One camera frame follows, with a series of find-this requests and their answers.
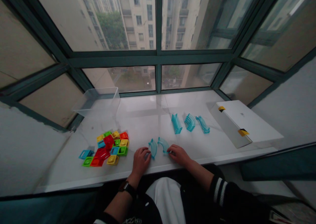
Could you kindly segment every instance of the white marble surface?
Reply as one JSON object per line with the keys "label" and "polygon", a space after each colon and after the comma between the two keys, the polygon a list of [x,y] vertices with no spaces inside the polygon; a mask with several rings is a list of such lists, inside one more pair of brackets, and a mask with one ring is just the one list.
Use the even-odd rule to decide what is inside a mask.
{"label": "white marble surface", "polygon": [[[100,117],[98,120],[85,118],[82,121],[36,192],[50,192],[125,178],[132,170],[134,151],[148,146],[152,138],[157,142],[159,136],[169,145],[175,143],[182,146],[200,164],[230,163],[276,151],[270,144],[261,148],[251,144],[236,149],[209,112],[218,101],[223,100],[214,91],[121,98],[115,120]],[[183,126],[182,132],[177,135],[174,134],[171,122],[172,113],[178,114]],[[202,116],[210,126],[210,133],[203,134],[198,122],[193,132],[189,132],[184,124],[188,113]],[[104,163],[102,167],[82,167],[83,160],[78,159],[79,154],[84,149],[92,148],[96,151],[96,137],[108,130],[118,130],[120,133],[127,131],[130,139],[127,157],[120,157],[117,166]],[[147,173],[177,168],[177,164],[163,155],[163,148],[159,145]]]}

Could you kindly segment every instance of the wall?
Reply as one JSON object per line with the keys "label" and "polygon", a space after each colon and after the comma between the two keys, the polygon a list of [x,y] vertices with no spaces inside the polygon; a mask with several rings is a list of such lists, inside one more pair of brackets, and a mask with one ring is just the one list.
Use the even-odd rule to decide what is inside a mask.
{"label": "wall", "polygon": [[0,103],[0,196],[30,194],[69,133]]}

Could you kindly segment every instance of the watch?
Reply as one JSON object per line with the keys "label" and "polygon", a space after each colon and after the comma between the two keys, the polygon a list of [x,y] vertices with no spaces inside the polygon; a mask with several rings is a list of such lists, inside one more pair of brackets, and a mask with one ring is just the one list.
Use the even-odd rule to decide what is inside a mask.
{"label": "watch", "polygon": [[128,181],[124,181],[119,187],[118,191],[127,191],[132,196],[133,200],[136,199],[136,190],[128,183]]}

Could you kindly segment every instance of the transparent plastic box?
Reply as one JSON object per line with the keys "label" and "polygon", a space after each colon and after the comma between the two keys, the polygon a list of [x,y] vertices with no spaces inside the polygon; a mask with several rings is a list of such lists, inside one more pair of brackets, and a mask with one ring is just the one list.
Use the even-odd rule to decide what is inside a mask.
{"label": "transparent plastic box", "polygon": [[87,90],[72,107],[72,111],[88,118],[114,117],[120,102],[117,87]]}

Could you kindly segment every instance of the blue curved track piece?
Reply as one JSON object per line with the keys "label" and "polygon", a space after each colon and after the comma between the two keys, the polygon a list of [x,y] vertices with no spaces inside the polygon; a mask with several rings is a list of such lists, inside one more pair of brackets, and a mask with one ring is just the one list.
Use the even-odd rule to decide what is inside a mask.
{"label": "blue curved track piece", "polygon": [[199,116],[199,117],[195,117],[196,119],[197,119],[197,121],[199,121],[200,122],[200,125],[201,125],[201,128],[202,128],[202,130],[203,130],[203,133],[210,133],[210,127],[208,127],[207,125],[206,125],[206,123],[205,123],[205,121],[204,121],[204,119],[201,117],[201,116]]}
{"label": "blue curved track piece", "polygon": [[167,149],[169,148],[169,144],[166,142],[166,140],[158,137],[158,144],[160,144],[163,147],[164,153],[167,153]]}
{"label": "blue curved track piece", "polygon": [[157,154],[157,143],[154,139],[151,139],[148,145],[150,146],[151,158],[155,159],[155,155]]}
{"label": "blue curved track piece", "polygon": [[180,124],[179,118],[178,118],[178,114],[175,114],[171,116],[171,121],[174,127],[174,134],[179,134],[181,133],[182,130],[182,126]]}
{"label": "blue curved track piece", "polygon": [[193,131],[193,129],[195,128],[195,119],[194,116],[191,114],[188,114],[187,117],[184,120],[184,123],[187,125],[187,130],[189,130],[190,132]]}

